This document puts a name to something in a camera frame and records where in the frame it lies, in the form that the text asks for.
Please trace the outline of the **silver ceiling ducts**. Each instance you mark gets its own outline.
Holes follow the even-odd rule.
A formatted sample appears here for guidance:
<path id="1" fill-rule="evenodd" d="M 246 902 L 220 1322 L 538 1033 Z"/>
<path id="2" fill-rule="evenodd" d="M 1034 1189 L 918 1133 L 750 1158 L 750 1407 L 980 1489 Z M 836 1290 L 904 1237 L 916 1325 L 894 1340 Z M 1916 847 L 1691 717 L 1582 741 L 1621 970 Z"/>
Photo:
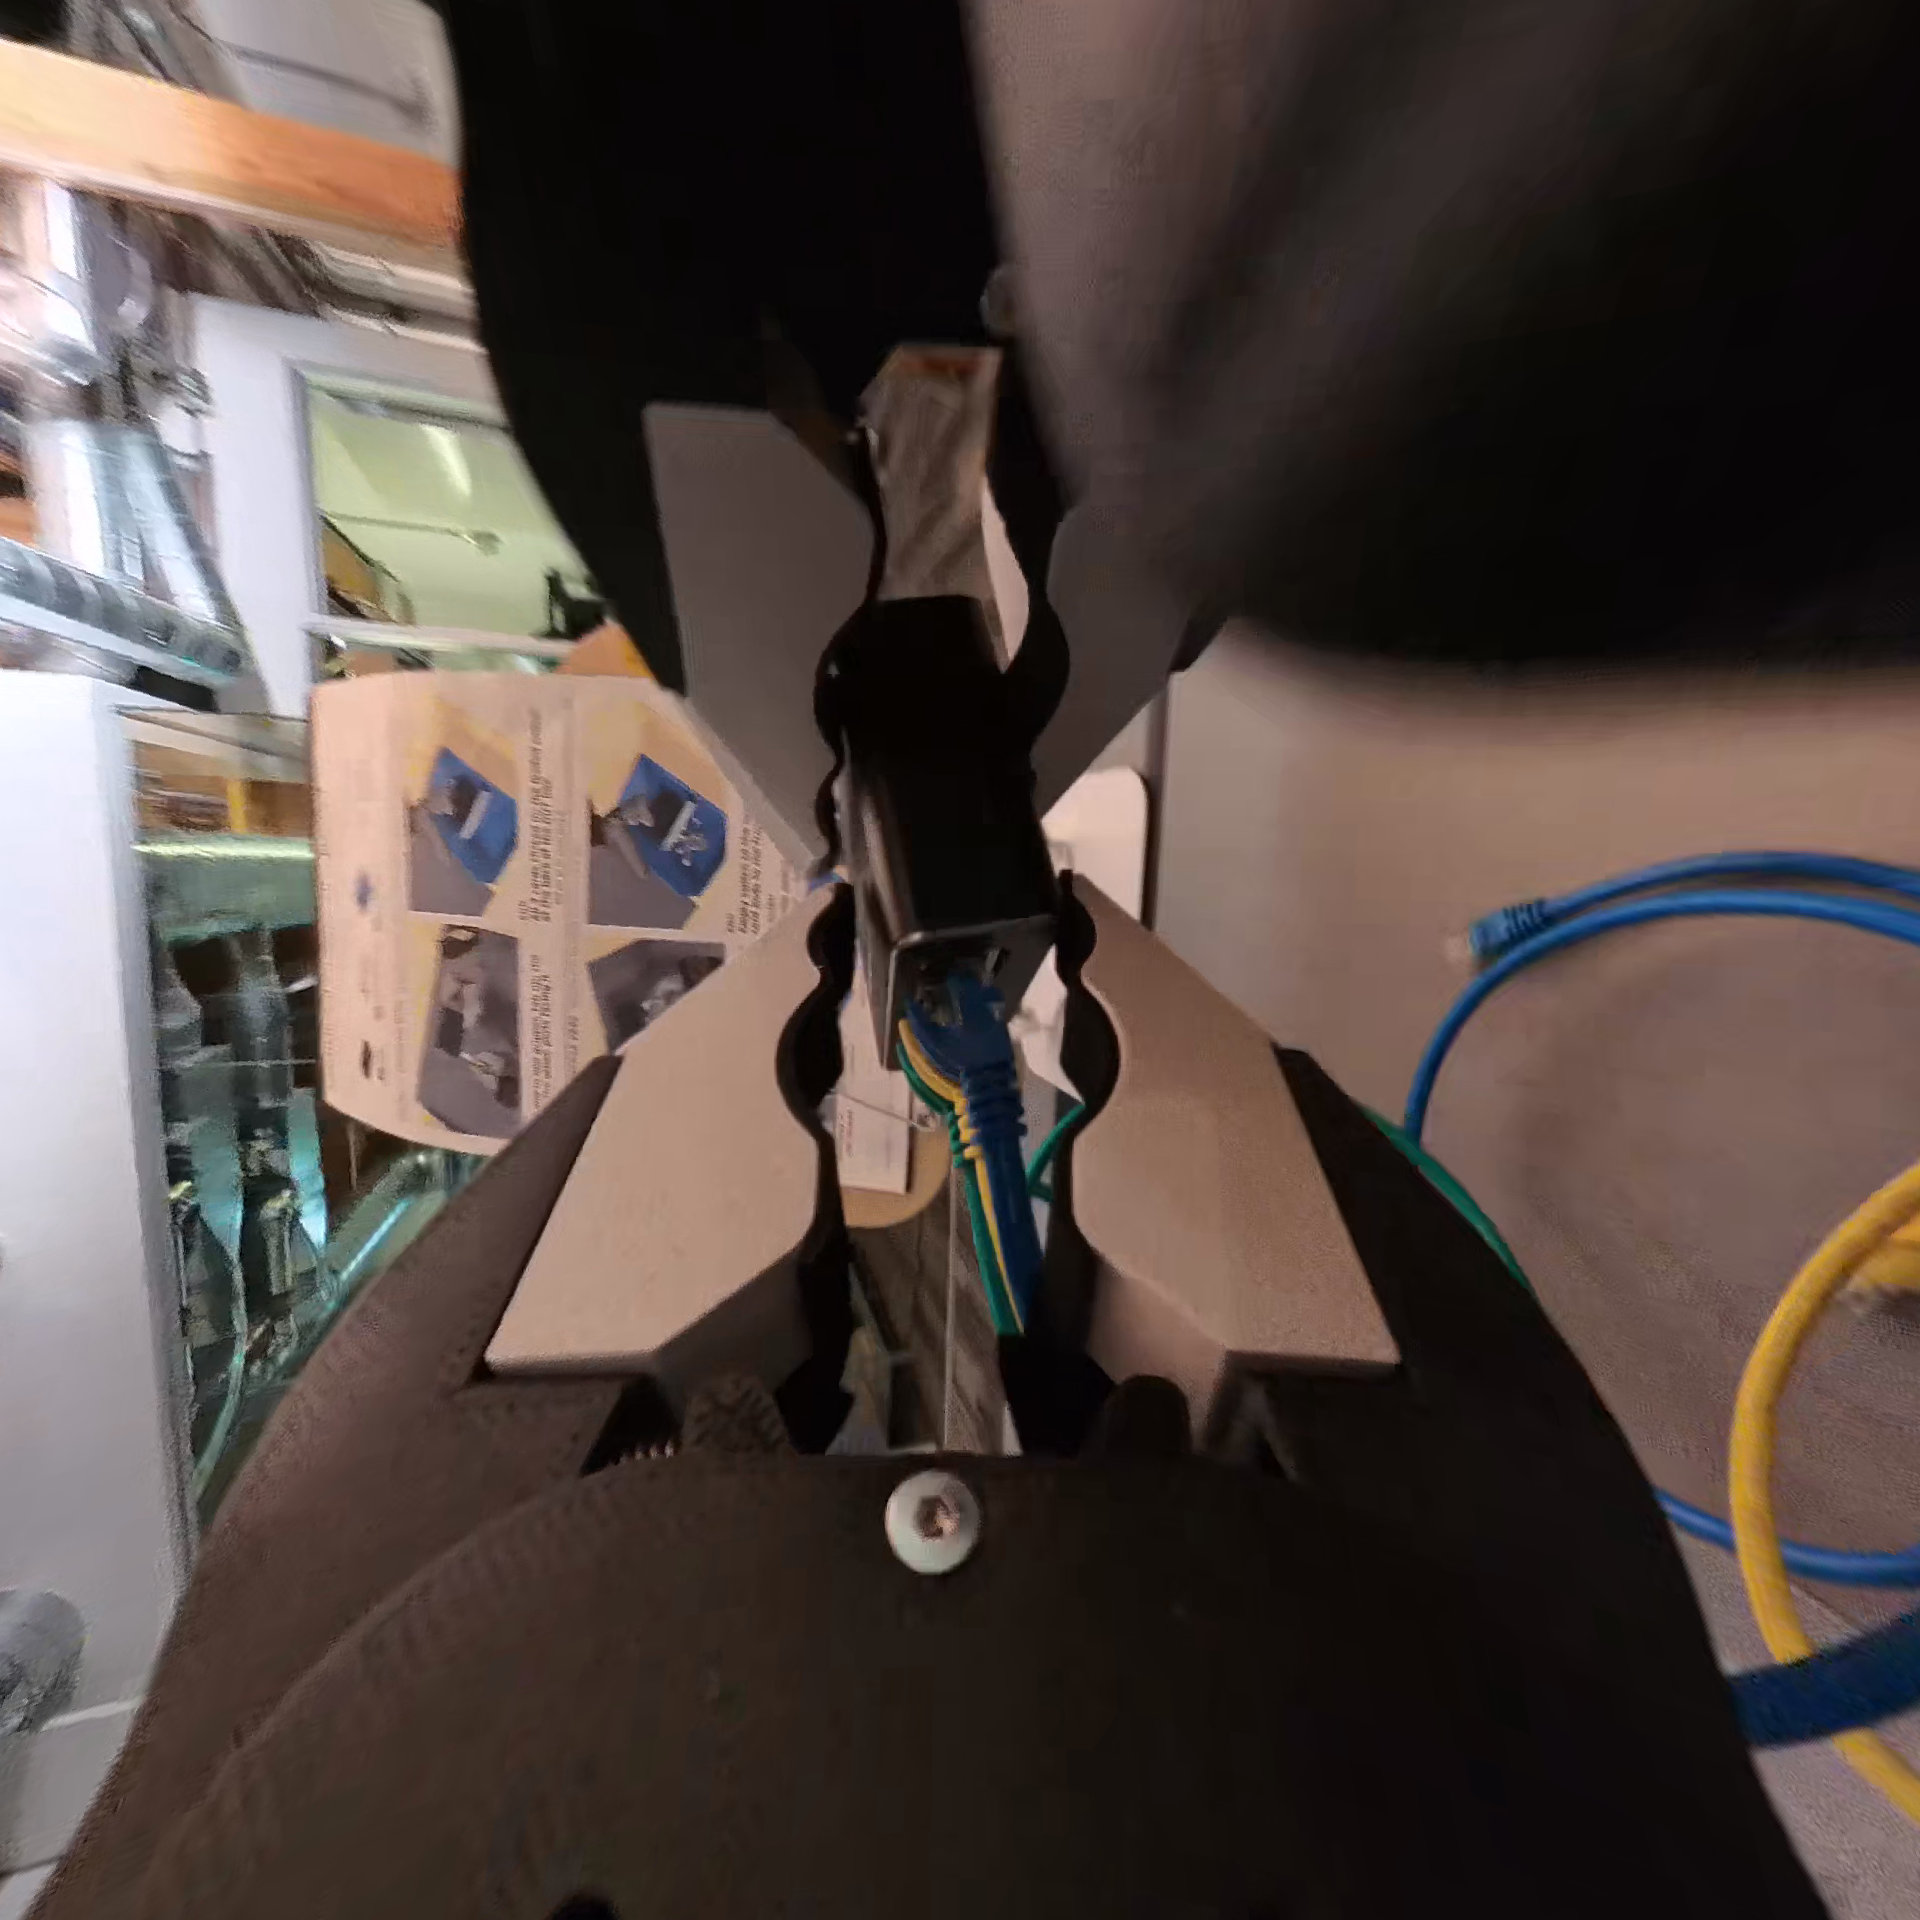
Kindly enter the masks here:
<path id="1" fill-rule="evenodd" d="M 198 380 L 171 353 L 142 231 L 76 185 L 4 178 L 4 466 L 33 531 L 4 535 L 4 669 L 190 689 L 252 669 L 243 620 L 153 415 Z"/>

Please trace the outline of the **wooden ceiling beam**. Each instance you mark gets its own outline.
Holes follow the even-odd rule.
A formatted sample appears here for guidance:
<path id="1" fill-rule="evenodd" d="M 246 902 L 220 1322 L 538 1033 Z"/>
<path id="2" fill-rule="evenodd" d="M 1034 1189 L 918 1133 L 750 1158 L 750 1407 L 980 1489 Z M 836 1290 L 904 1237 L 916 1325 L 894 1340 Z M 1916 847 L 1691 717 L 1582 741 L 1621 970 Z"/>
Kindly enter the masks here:
<path id="1" fill-rule="evenodd" d="M 380 257 L 450 257 L 450 166 L 106 65 L 3 43 L 3 166 Z"/>

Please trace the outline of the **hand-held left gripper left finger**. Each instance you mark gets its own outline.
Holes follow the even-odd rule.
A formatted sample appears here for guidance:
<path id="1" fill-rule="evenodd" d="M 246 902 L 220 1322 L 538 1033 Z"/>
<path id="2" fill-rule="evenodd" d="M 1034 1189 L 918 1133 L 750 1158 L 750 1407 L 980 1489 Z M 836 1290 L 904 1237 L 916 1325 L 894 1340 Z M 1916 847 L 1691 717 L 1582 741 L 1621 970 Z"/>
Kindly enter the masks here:
<path id="1" fill-rule="evenodd" d="M 853 972 L 832 881 L 616 1053 L 489 1372 L 642 1379 L 676 1413 L 750 1379 L 800 1451 L 830 1449 L 854 1310 L 826 1101 Z"/>

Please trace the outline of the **wooden backing board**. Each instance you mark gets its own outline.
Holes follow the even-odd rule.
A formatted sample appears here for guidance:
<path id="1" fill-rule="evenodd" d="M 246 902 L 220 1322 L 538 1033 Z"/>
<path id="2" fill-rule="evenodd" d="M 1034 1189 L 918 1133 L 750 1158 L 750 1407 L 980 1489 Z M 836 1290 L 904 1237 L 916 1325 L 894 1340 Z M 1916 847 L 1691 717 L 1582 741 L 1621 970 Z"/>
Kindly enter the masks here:
<path id="1" fill-rule="evenodd" d="M 658 677 L 644 662 L 641 646 L 616 617 L 603 617 L 585 635 L 576 638 L 564 659 L 555 662 L 558 679 L 580 682 L 638 682 L 660 689 Z"/>

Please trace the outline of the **grey metal pipe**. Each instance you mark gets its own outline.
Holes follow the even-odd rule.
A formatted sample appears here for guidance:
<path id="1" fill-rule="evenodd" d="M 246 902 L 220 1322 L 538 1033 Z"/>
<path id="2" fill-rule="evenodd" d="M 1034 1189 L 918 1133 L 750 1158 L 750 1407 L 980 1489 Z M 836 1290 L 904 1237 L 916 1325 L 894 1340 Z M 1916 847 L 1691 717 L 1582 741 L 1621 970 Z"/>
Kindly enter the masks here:
<path id="1" fill-rule="evenodd" d="M 3 1591 L 3 1747 L 29 1740 L 65 1711 L 85 1642 L 85 1619 L 72 1601 L 52 1591 Z"/>

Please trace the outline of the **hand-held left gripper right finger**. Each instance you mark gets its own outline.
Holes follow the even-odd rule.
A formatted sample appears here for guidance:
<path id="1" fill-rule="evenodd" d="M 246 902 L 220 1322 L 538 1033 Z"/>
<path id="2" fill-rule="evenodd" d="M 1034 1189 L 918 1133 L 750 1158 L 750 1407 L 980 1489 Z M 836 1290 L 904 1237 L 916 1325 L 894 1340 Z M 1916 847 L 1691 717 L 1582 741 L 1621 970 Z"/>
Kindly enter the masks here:
<path id="1" fill-rule="evenodd" d="M 1256 1383 L 1392 1379 L 1401 1346 L 1278 1044 L 1078 874 L 1053 963 L 1078 1119 L 1050 1165 L 1038 1299 L 998 1341 L 1016 1447 L 1075 1453 L 1141 1375 L 1200 1443 Z"/>

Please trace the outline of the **printed instruction sheet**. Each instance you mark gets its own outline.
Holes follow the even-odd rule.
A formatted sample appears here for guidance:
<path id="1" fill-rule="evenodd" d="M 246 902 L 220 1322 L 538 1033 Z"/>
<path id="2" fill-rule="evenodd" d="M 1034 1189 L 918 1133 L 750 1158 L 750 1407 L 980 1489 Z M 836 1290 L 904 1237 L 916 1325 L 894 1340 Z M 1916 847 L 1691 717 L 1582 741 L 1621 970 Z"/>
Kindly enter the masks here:
<path id="1" fill-rule="evenodd" d="M 308 710 L 320 1091 L 488 1156 L 809 886 L 646 679 L 342 679 Z"/>

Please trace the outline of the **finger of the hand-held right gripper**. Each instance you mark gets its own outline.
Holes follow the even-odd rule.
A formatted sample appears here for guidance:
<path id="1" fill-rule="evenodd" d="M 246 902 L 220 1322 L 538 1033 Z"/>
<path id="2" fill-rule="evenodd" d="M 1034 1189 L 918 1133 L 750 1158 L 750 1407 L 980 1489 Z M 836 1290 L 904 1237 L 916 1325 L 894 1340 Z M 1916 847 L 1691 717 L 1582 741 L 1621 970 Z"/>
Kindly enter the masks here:
<path id="1" fill-rule="evenodd" d="M 1219 620 L 1174 583 L 1145 518 L 1116 500 L 1070 505 L 1050 539 L 1009 503 L 996 516 L 1024 585 L 1003 698 L 1035 810 L 1050 810 L 1208 646 Z"/>
<path id="2" fill-rule="evenodd" d="M 870 513 L 765 412 L 654 403 L 642 436 L 682 703 L 754 821 L 812 869 L 832 770 L 814 691 L 832 638 L 867 598 Z"/>

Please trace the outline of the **black network switch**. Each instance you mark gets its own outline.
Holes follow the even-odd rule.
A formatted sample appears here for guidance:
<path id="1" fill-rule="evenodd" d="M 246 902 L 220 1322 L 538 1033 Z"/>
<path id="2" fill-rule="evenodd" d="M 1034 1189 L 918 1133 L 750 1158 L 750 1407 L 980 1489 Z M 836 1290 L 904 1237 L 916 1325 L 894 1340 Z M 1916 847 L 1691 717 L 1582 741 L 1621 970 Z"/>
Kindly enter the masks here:
<path id="1" fill-rule="evenodd" d="M 836 634 L 817 693 L 854 953 L 892 1062 L 905 1017 L 953 1020 L 952 977 L 1019 1005 L 1053 946 L 1060 889 L 978 602 L 870 598 Z"/>

